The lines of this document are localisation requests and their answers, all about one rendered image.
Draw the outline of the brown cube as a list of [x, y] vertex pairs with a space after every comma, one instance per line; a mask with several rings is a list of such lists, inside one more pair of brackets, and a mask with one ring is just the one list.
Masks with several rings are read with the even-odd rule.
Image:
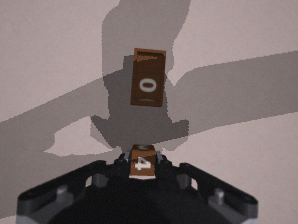
[[136, 72], [134, 98], [136, 101], [157, 102], [161, 96], [161, 73]]
[[155, 175], [156, 150], [153, 145], [134, 144], [131, 149], [131, 176]]

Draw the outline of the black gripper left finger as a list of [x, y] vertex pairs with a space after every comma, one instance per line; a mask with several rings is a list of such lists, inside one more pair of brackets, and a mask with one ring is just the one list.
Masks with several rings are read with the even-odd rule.
[[130, 166], [131, 150], [127, 150], [114, 164], [97, 160], [24, 191], [17, 200], [16, 224], [48, 224], [58, 212], [104, 186], [105, 193], [129, 188]]

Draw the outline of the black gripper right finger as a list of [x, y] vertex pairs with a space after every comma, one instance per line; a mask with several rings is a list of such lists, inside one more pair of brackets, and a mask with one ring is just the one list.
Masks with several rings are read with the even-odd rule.
[[[232, 224], [258, 224], [258, 200], [255, 197], [189, 163], [173, 167], [165, 155], [156, 151], [155, 178], [158, 178], [157, 188], [179, 193], [183, 189], [217, 210]], [[197, 182], [197, 190], [192, 187], [192, 179]]]

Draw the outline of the brown rectangular tray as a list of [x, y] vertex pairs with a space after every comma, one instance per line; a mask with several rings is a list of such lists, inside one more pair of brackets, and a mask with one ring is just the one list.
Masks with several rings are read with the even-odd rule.
[[[165, 61], [166, 51], [134, 48], [134, 61], [133, 61], [133, 74], [132, 74], [132, 87], [131, 87], [131, 105], [138, 106], [151, 106], [162, 107], [163, 104], [163, 90], [164, 90], [164, 76], [165, 76]], [[135, 87], [135, 73], [136, 72], [149, 72], [161, 73], [161, 96], [157, 102], [136, 101], [134, 98]]]

